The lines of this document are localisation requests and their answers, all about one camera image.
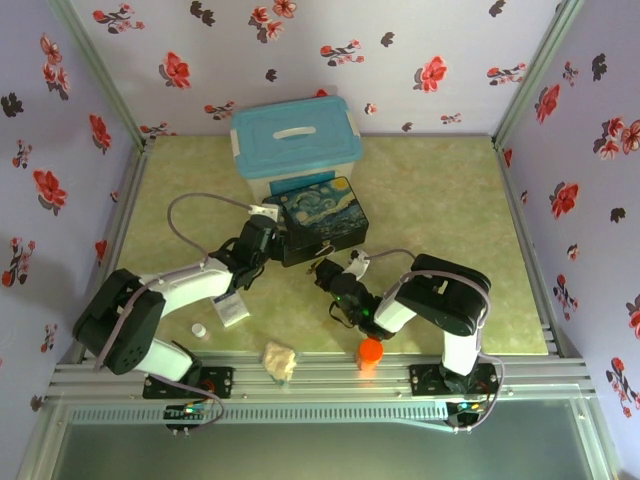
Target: blue lid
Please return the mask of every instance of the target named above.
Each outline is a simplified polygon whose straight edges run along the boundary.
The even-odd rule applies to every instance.
[[[353,162],[363,153],[360,134],[340,97],[234,113],[231,143],[238,172],[249,179]]]

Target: small white bottle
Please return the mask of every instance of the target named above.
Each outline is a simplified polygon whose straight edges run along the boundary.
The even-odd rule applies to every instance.
[[[196,337],[202,340],[208,340],[210,336],[205,326],[202,325],[201,323],[194,323],[193,326],[191,327],[191,333],[193,333]]]

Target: floral wallpaper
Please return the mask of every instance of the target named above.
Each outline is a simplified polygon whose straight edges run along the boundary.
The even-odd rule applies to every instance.
[[[66,1],[143,136],[227,134],[233,111],[319,90],[365,134],[492,134],[558,5]]]
[[[558,322],[640,478],[639,22],[635,0],[585,2],[504,157]]]
[[[126,16],[109,15],[116,28]],[[108,248],[132,143],[46,2],[3,4],[0,62],[0,477],[13,479]]]

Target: robotic arm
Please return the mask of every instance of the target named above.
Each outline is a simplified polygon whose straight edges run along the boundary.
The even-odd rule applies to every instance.
[[[116,375],[138,370],[182,384],[196,383],[201,364],[186,349],[156,338],[162,317],[197,300],[249,289],[268,260],[283,260],[285,240],[277,228],[279,207],[251,206],[239,237],[227,240],[202,262],[161,276],[113,272],[74,327],[74,337]],[[359,281],[369,265],[352,252],[346,269],[323,259],[312,267],[316,285],[366,335],[383,340],[420,315],[445,332],[440,374],[455,393],[465,393],[478,359],[478,333],[488,314],[490,282],[480,272],[419,255],[408,273],[383,297]]]
[[[278,212],[274,205],[251,206],[240,237],[200,263],[159,277],[114,271],[76,322],[74,337],[99,359],[106,350],[104,365],[116,375],[139,370],[192,384],[199,362],[177,344],[155,339],[158,323],[197,300],[248,290],[267,260],[282,260]]]
[[[440,373],[454,392],[469,387],[480,352],[479,331],[488,314],[489,279],[482,273],[421,254],[412,273],[383,297],[368,292],[359,281],[368,267],[364,252],[354,251],[343,270],[324,259],[315,267],[316,285],[329,292],[349,323],[378,340],[389,339],[420,315],[444,331]]]

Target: starry night painting box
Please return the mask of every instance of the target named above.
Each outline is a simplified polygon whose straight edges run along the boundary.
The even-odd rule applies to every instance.
[[[312,260],[329,245],[338,251],[362,244],[367,236],[369,221],[345,177],[274,195],[264,203],[282,207],[285,267]]]

